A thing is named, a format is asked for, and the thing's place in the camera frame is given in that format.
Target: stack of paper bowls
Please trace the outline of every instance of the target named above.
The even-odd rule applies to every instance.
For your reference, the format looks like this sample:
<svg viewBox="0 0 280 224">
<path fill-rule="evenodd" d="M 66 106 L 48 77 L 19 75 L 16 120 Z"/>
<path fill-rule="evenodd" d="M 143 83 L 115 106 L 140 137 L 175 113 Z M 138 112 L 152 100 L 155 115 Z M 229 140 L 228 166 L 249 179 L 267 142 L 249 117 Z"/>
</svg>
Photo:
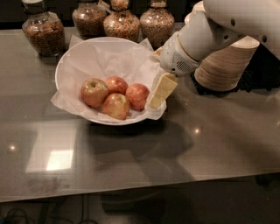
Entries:
<svg viewBox="0 0 280 224">
<path fill-rule="evenodd" d="M 236 88 L 259 44 L 257 40 L 247 36 L 211 53 L 196 69 L 195 80 L 202 87 L 218 92 Z"/>
</svg>

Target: apple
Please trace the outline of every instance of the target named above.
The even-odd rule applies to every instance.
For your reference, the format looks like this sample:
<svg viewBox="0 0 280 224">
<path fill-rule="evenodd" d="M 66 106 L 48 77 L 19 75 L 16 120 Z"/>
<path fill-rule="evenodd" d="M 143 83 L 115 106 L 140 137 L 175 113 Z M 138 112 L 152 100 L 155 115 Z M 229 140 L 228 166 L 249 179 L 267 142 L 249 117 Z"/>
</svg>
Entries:
<svg viewBox="0 0 280 224">
<path fill-rule="evenodd" d="M 82 100 L 92 108 L 98 108 L 109 95 L 105 81 L 98 78 L 90 78 L 83 82 L 80 88 Z"/>
<path fill-rule="evenodd" d="M 126 90 L 126 97 L 129 99 L 130 106 L 133 109 L 142 110 L 147 102 L 150 90 L 141 83 L 134 83 Z"/>
<path fill-rule="evenodd" d="M 118 93 L 125 95 L 126 89 L 128 88 L 128 83 L 118 76 L 111 76 L 105 80 L 105 83 L 108 87 L 108 91 L 113 93 Z"/>
<path fill-rule="evenodd" d="M 130 113 L 130 102 L 124 94 L 110 94 L 102 104 L 101 112 L 118 120 L 125 120 Z"/>
</svg>

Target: glass jar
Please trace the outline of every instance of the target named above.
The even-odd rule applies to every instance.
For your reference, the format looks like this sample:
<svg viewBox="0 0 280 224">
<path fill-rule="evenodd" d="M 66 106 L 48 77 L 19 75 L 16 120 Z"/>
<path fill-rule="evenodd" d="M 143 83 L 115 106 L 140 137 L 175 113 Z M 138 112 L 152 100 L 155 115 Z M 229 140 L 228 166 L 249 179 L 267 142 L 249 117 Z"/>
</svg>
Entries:
<svg viewBox="0 0 280 224">
<path fill-rule="evenodd" d="M 41 56 L 57 56 L 64 51 L 64 27 L 42 0 L 22 0 L 28 18 L 22 29 L 32 47 Z"/>
<path fill-rule="evenodd" d="M 80 0 L 78 8 L 73 11 L 73 23 L 84 39 L 105 35 L 103 22 L 107 14 L 97 2 L 97 0 Z"/>
<path fill-rule="evenodd" d="M 107 37 L 138 41 L 140 21 L 130 11 L 130 0 L 111 0 L 112 13 L 104 20 Z"/>
<path fill-rule="evenodd" d="M 149 9 L 140 17 L 143 38 L 147 38 L 154 48 L 162 46 L 173 33 L 175 19 L 167 7 L 166 0 L 150 0 Z"/>
</svg>

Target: white parchment paper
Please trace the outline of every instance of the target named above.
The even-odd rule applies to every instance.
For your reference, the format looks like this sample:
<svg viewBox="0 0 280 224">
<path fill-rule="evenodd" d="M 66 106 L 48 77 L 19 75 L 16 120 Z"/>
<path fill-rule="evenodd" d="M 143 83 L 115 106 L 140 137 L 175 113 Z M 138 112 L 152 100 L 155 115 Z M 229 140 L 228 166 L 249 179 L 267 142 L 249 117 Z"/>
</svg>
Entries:
<svg viewBox="0 0 280 224">
<path fill-rule="evenodd" d="M 124 78 L 129 85 L 142 83 L 152 93 L 158 77 L 165 72 L 158 62 L 150 59 L 152 54 L 147 39 L 137 44 L 121 38 L 92 38 L 83 41 L 72 36 L 70 49 L 57 65 L 55 79 L 58 91 L 51 102 L 71 114 L 107 125 L 125 125 L 144 119 L 157 120 L 165 112 L 166 102 L 159 109 L 148 105 L 143 111 L 131 109 L 129 117 L 121 121 L 104 115 L 99 109 L 90 108 L 80 95 L 81 84 L 87 78 L 106 80 L 113 75 Z"/>
</svg>

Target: jar of beans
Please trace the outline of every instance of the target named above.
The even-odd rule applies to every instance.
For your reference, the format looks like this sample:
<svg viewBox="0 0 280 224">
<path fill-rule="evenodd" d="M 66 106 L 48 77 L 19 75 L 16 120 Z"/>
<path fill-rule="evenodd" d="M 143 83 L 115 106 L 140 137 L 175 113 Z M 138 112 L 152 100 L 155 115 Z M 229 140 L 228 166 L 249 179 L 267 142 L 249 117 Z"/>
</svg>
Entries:
<svg viewBox="0 0 280 224">
<path fill-rule="evenodd" d="M 111 0 L 111 10 L 112 13 L 104 20 L 106 36 L 137 42 L 140 21 L 130 11 L 130 0 Z"/>
<path fill-rule="evenodd" d="M 106 11 L 98 6 L 98 0 L 80 0 L 73 11 L 73 23 L 83 39 L 104 36 L 103 22 Z"/>
<path fill-rule="evenodd" d="M 167 7 L 167 0 L 150 0 L 148 10 L 140 17 L 143 37 L 154 48 L 162 46 L 173 33 L 175 19 Z"/>
<path fill-rule="evenodd" d="M 64 51 L 64 27 L 42 0 L 22 0 L 28 18 L 22 29 L 32 47 L 41 56 L 57 56 Z"/>
</svg>

